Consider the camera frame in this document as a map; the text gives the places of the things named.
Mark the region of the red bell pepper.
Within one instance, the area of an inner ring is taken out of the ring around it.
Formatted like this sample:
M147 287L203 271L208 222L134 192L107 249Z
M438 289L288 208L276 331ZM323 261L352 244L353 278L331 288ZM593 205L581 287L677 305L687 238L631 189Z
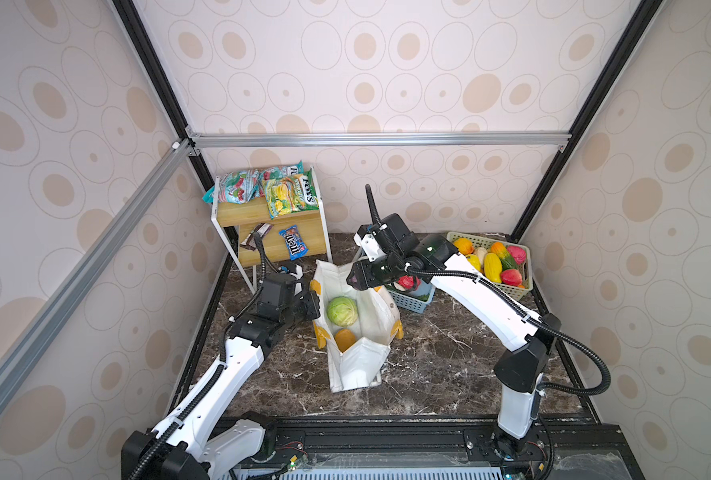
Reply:
M421 284L421 280L415 276L401 276L393 282L393 287L401 292L411 292L417 290Z

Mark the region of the green cabbage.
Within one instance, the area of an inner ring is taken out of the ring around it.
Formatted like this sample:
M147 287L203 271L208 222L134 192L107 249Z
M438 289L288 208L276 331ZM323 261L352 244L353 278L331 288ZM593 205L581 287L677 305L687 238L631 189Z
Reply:
M326 308L328 321L341 328L347 328L359 321L357 302L346 296L332 298Z

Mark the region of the orange potato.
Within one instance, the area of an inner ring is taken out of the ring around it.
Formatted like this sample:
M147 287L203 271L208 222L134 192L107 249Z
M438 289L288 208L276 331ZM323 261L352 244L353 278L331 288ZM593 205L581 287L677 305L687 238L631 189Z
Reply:
M355 335L350 329L342 328L334 334L334 341L340 353L347 352L357 341L359 336Z

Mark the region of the white grocery bag yellow handles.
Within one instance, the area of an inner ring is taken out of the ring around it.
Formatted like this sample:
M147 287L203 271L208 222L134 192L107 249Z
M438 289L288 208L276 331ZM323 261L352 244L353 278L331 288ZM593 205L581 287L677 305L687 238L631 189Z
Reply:
M329 387L333 393L369 388L381 384L381 368L391 353L391 342L403 337L399 308L389 290L377 287L357 291L346 282L349 266L318 260L310 290L320 300L320 317L313 321L316 343L327 354ZM326 317L328 302L346 296L357 302L359 321L347 327L359 341L340 353L334 334L341 330Z

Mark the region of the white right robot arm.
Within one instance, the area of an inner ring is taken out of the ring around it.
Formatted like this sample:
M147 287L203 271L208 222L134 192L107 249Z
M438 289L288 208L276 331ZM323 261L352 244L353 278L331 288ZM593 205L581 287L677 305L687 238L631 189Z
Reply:
M495 282L475 270L449 240L439 234L423 239L409 230L397 214L379 215L373 192L365 191L371 221L361 226L355 243L365 258L354 262L347 284L359 291L387 286L407 276L429 282L475 314L505 346L495 364L501 384L499 436L519 441L539 416L539 399L547 390L576 396L597 396L611 386L611 372L601 356L561 331L557 316L539 314L508 296ZM543 370L555 342L573 346L601 374L595 387L577 388L545 380Z

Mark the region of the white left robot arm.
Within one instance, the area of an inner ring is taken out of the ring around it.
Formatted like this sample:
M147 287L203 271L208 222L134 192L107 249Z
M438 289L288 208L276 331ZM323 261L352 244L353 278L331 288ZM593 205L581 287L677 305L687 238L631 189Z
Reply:
M295 262L275 266L259 234L260 280L249 302L223 331L217 358L187 396L149 432L134 432L121 449L124 479L229 479L251 457L275 454L272 419L248 412L214 430L240 388L291 326L317 316L316 293Z

